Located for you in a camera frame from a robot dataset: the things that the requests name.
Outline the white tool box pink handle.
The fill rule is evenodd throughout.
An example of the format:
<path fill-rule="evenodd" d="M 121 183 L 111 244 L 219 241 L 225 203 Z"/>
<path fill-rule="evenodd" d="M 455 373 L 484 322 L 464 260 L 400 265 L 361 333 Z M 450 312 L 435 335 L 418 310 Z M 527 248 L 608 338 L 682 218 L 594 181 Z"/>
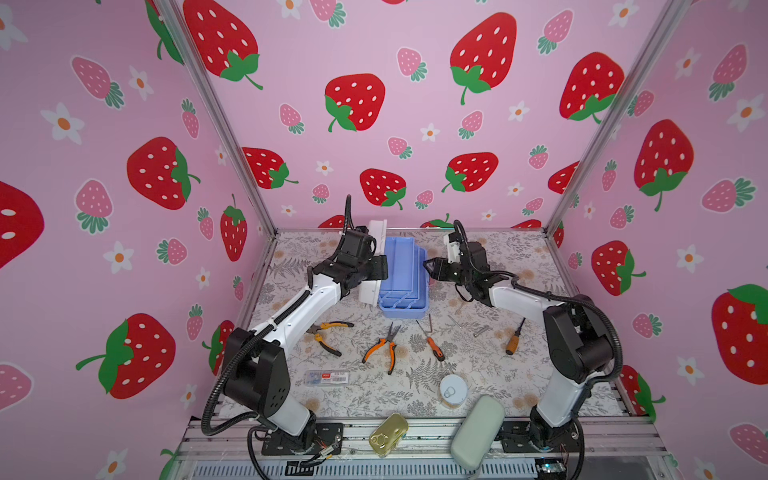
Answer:
<path fill-rule="evenodd" d="M 389 319 L 422 319 L 429 309 L 426 250 L 412 237 L 385 236 L 386 220 L 370 221 L 368 230 L 377 240 L 375 255 L 386 256 L 388 278 L 362 282 L 359 301 L 378 307 Z"/>

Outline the yellow handled black pliers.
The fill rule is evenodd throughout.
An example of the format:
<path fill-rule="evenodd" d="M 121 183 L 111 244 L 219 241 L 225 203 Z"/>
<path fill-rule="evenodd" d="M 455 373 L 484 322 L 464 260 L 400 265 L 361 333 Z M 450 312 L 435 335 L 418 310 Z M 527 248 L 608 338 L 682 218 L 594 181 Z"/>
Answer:
<path fill-rule="evenodd" d="M 312 325 L 307 331 L 306 334 L 313 337 L 313 339 L 322 347 L 322 349 L 335 356 L 335 357 L 341 357 L 342 352 L 339 351 L 336 348 L 333 348 L 331 345 L 327 343 L 327 332 L 329 330 L 346 330 L 350 328 L 354 328 L 355 324 L 352 322 L 347 321 L 335 321 L 335 322 L 325 322 L 320 324 L 314 324 Z"/>

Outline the orange needle nose pliers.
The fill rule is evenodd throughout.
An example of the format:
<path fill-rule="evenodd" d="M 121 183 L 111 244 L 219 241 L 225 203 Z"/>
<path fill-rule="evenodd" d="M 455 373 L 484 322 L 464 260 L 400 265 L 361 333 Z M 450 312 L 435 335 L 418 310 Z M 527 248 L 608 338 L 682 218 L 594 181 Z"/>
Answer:
<path fill-rule="evenodd" d="M 400 330 L 400 326 L 395 326 L 393 323 L 390 324 L 388 328 L 387 335 L 383 338 L 380 338 L 376 344 L 372 345 L 363 356 L 361 362 L 363 364 L 367 363 L 370 359 L 370 357 L 378 350 L 385 348 L 386 351 L 389 354 L 389 368 L 387 371 L 388 375 L 392 375 L 396 366 L 397 356 L 396 356 L 396 348 L 397 344 L 395 343 L 394 339 L 397 335 L 397 333 Z"/>

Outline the orange handled small tool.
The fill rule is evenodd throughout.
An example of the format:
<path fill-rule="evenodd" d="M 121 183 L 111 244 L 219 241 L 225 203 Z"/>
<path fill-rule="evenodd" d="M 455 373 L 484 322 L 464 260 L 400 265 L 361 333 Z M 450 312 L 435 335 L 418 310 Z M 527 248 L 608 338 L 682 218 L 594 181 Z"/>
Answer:
<path fill-rule="evenodd" d="M 445 354 L 433 336 L 434 328 L 433 328 L 432 316 L 430 314 L 427 315 L 427 320 L 426 320 L 427 326 L 424 326 L 421 320 L 417 320 L 416 324 L 422 331 L 423 335 L 425 336 L 426 342 L 433 356 L 437 359 L 438 362 L 444 362 L 446 359 Z"/>

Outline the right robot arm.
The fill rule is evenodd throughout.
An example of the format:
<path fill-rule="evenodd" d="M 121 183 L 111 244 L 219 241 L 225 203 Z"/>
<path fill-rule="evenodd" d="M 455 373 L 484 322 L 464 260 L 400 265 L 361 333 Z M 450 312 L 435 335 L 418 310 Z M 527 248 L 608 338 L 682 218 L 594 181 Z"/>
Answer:
<path fill-rule="evenodd" d="M 584 295 L 561 296 L 520 283 L 511 272 L 493 270 L 486 251 L 457 233 L 447 236 L 448 256 L 423 262 L 428 275 L 463 288 L 472 301 L 511 311 L 543 325 L 554 370 L 529 417 L 529 442 L 555 447 L 575 426 L 578 413 L 598 383 L 616 379 L 623 368 L 618 332 L 607 315 Z"/>

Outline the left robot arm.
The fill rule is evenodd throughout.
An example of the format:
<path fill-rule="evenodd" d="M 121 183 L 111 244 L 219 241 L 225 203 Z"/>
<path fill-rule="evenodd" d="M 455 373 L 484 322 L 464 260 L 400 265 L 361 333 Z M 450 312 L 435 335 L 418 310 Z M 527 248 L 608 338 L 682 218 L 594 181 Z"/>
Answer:
<path fill-rule="evenodd" d="M 311 440 L 314 414 L 291 396 L 287 354 L 332 306 L 354 289 L 388 278 L 384 248 L 387 222 L 344 231 L 334 252 L 307 269 L 305 286 L 277 313 L 253 330 L 228 337 L 217 391 L 248 409 L 233 418 L 255 418 L 272 429 Z"/>

